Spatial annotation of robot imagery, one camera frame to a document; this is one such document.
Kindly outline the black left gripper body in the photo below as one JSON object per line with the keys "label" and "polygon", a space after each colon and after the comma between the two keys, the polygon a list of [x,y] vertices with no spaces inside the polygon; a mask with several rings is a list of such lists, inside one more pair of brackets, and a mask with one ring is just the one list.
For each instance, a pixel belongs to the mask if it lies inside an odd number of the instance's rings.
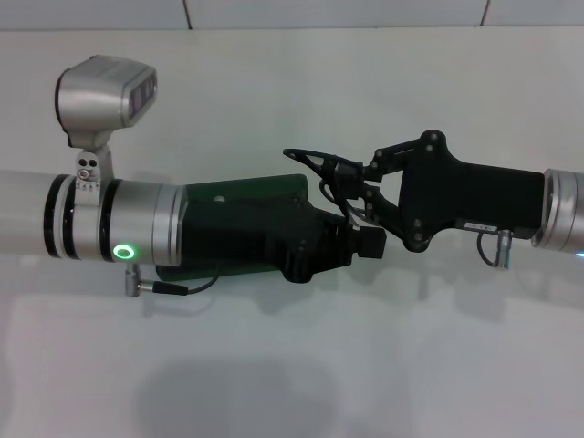
{"label": "black left gripper body", "polygon": [[188,186],[180,279],[278,270],[304,284],[322,271],[322,213],[307,186]]}

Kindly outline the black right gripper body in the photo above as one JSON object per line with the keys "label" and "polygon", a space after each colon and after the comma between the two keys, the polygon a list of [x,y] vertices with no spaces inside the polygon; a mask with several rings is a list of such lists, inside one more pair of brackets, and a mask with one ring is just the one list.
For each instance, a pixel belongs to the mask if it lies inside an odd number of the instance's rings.
{"label": "black right gripper body", "polygon": [[543,173],[460,161],[439,131],[428,130],[407,146],[396,154],[406,249],[424,251],[446,229],[508,230],[528,240],[540,228]]}

